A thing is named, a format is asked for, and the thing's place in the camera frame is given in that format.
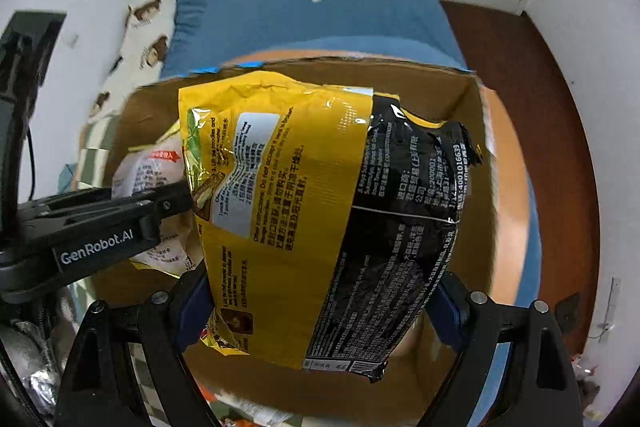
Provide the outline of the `wall socket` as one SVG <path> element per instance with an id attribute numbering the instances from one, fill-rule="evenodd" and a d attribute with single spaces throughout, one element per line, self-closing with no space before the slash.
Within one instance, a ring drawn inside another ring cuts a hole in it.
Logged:
<path id="1" fill-rule="evenodd" d="M 78 38 L 79 36 L 77 34 L 75 34 L 74 32 L 70 32 L 69 34 L 65 35 L 64 42 L 66 46 L 73 49 L 77 44 Z"/>

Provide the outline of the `yellow black noodle bag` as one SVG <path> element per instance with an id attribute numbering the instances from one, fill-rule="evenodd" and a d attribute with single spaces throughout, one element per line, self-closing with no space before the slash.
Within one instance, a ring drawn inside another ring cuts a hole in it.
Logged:
<path id="1" fill-rule="evenodd" d="M 204 341 L 378 381 L 448 265 L 480 151 L 396 95 L 250 72 L 178 94 Z"/>

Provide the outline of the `green checkered mat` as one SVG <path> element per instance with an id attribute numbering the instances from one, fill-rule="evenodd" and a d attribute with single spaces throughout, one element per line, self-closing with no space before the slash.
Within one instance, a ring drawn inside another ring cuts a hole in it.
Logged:
<path id="1" fill-rule="evenodd" d="M 118 117 L 99 118 L 87 124 L 80 137 L 78 164 L 73 177 L 74 191 L 103 185 L 104 172 L 115 138 Z M 78 313 L 80 337 L 74 341 L 70 361 L 72 368 L 63 376 L 64 418 L 72 426 L 149 426 L 149 411 L 144 406 L 128 349 L 117 343 L 112 352 L 104 334 L 111 309 L 94 303 L 90 281 L 70 284 L 74 309 Z"/>

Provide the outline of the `clear white snack packet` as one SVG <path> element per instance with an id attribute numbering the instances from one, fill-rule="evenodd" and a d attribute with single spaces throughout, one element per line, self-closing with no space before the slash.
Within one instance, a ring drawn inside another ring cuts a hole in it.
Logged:
<path id="1" fill-rule="evenodd" d="M 154 143 L 130 148 L 115 171 L 112 196 L 145 196 L 154 202 L 160 221 L 160 243 L 131 258 L 138 269 L 181 277 L 203 258 L 192 235 L 184 168 L 180 124 L 172 124 Z"/>

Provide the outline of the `cardboard box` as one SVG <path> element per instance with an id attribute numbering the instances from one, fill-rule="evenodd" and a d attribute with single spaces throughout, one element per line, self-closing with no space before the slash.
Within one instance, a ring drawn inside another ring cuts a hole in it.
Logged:
<path id="1" fill-rule="evenodd" d="M 381 57 L 317 56 L 267 62 L 267 72 L 298 81 L 371 88 L 396 94 L 403 108 L 428 120 L 459 121 L 473 142 L 486 143 L 488 124 L 483 87 L 470 72 Z M 155 141 L 178 118 L 178 91 L 244 74 L 241 66 L 220 72 L 175 77 L 134 91 L 115 131 L 105 176 L 111 178 L 129 147 Z M 483 155 L 470 173 L 471 193 L 454 245 L 450 268 L 471 289 L 489 291 L 496 254 L 495 159 Z M 248 355 L 221 355 L 204 343 L 186 349 L 195 380 L 210 391 L 226 391 L 266 407 L 302 415 L 356 421 L 366 426 L 415 424 L 436 395 L 454 363 L 428 322 L 420 325 L 410 349 L 394 355 L 382 381 L 337 373 L 303 372 Z"/>

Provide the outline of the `blue bed sheet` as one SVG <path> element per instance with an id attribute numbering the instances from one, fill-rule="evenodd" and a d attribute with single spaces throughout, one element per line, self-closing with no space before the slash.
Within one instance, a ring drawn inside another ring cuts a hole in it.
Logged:
<path id="1" fill-rule="evenodd" d="M 464 69 L 438 0 L 176 0 L 165 78 L 257 52 L 328 50 Z"/>

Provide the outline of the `bear print pillow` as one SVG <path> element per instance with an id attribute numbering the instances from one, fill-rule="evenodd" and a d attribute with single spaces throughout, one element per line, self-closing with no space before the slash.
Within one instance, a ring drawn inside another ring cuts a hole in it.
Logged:
<path id="1" fill-rule="evenodd" d="M 89 122 L 119 114 L 132 92 L 160 79 L 175 12 L 176 0 L 132 0 L 117 61 L 94 101 Z"/>

